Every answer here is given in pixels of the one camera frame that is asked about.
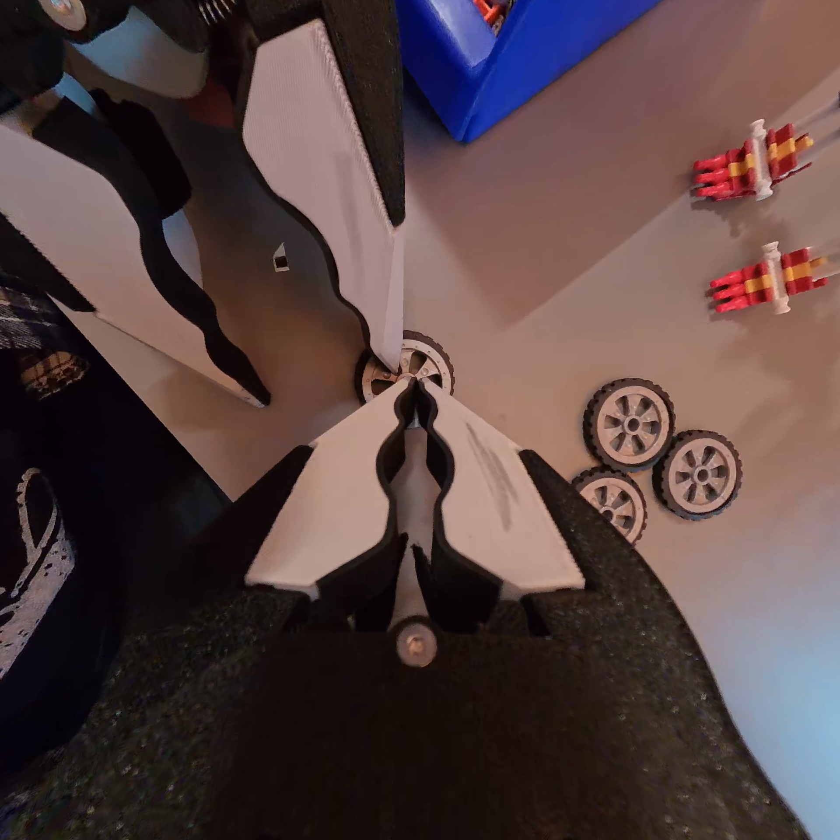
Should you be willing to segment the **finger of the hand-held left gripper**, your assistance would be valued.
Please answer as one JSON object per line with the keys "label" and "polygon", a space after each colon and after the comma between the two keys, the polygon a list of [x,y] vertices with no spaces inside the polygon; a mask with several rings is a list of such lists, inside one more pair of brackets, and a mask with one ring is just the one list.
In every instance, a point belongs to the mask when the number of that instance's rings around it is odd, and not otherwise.
{"label": "finger of the hand-held left gripper", "polygon": [[241,133],[271,191],[323,238],[341,298],[361,315],[373,354],[396,372],[404,235],[387,215],[323,21],[256,49]]}
{"label": "finger of the hand-held left gripper", "polygon": [[54,87],[2,116],[2,219],[35,263],[26,278],[258,407],[271,396],[224,333],[179,201],[152,184],[83,87]]}

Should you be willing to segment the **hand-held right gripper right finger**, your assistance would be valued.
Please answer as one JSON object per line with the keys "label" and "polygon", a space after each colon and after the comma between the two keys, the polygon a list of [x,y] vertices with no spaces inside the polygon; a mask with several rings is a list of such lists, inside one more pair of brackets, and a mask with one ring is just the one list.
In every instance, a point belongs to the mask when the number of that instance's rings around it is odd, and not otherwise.
{"label": "hand-held right gripper right finger", "polygon": [[430,557],[416,562],[435,622],[471,633],[501,602],[582,591],[584,575],[522,447],[430,381],[419,381],[415,396],[439,489]]}

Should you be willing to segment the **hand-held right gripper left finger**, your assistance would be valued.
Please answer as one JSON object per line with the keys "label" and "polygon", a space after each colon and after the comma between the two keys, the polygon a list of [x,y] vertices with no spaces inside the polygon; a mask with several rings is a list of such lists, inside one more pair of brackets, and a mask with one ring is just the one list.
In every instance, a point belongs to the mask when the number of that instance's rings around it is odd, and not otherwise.
{"label": "hand-held right gripper left finger", "polygon": [[392,482],[405,463],[416,385],[399,382],[306,447],[247,587],[305,595],[353,616],[359,632],[388,630],[406,550]]}

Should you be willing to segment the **grey toy wheel black tyre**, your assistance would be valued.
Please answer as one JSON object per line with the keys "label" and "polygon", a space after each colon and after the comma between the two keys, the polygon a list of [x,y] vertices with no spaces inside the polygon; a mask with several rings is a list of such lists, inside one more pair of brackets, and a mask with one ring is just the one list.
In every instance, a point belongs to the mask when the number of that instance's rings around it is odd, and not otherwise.
{"label": "grey toy wheel black tyre", "polygon": [[659,385],[624,378],[603,385],[582,419],[584,443],[604,466],[626,472],[651,469],[676,433],[676,410]]}
{"label": "grey toy wheel black tyre", "polygon": [[678,433],[653,470],[657,499],[690,521],[719,515],[736,499],[741,486],[738,450],[726,437],[709,430]]}
{"label": "grey toy wheel black tyre", "polygon": [[625,472],[607,466],[582,471],[571,485],[626,541],[636,545],[648,521],[647,503],[637,483]]}
{"label": "grey toy wheel black tyre", "polygon": [[443,347],[420,332],[404,330],[397,371],[391,371],[371,350],[363,350],[353,372],[353,386],[360,408],[403,380],[429,380],[448,394],[455,391],[455,368]]}

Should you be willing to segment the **pile of colourful construction pieces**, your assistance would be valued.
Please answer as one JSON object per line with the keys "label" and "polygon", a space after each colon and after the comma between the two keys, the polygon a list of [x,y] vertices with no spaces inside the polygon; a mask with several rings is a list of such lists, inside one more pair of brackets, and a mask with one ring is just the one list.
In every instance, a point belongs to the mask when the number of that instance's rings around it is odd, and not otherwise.
{"label": "pile of colourful construction pieces", "polygon": [[498,37],[502,26],[508,19],[517,1],[483,1],[475,0],[472,4],[479,11],[484,22],[494,36]]}

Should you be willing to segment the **person's plaid shirt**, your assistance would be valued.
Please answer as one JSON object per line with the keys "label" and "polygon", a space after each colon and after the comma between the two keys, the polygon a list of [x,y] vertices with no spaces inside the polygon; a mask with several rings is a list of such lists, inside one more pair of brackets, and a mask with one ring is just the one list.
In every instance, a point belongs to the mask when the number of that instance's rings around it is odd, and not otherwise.
{"label": "person's plaid shirt", "polygon": [[2,273],[1,349],[27,394],[44,400],[82,380],[90,362],[57,305],[42,291]]}

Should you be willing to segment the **blue plastic bin white tag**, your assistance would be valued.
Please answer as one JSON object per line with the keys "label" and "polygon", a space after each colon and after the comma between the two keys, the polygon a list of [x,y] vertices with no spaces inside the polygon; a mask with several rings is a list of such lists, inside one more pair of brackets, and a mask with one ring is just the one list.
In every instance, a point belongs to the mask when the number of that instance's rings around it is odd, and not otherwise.
{"label": "blue plastic bin white tag", "polygon": [[396,1],[404,67],[456,141],[471,142],[657,1]]}

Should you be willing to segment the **person's dark printed t-shirt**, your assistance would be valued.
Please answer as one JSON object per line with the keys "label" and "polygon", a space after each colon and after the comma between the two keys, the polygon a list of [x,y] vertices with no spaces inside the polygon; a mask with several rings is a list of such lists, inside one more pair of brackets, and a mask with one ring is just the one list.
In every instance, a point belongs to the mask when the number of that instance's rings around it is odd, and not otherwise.
{"label": "person's dark printed t-shirt", "polygon": [[126,392],[3,395],[3,783],[78,731],[126,626],[226,504]]}

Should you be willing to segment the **colourful construction toy figure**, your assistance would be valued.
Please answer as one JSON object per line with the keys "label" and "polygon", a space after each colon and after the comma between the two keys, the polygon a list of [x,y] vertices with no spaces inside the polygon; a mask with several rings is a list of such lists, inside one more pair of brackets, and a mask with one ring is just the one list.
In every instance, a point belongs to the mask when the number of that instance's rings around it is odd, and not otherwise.
{"label": "colourful construction toy figure", "polygon": [[[692,167],[691,195],[721,203],[771,198],[779,185],[809,169],[819,153],[838,144],[839,97],[808,117],[774,129],[762,119],[751,123],[746,140]],[[791,299],[824,287],[838,276],[838,237],[815,254],[811,247],[783,252],[775,241],[762,246],[759,262],[709,283],[706,296],[716,314],[760,305],[775,314],[790,311]]]}

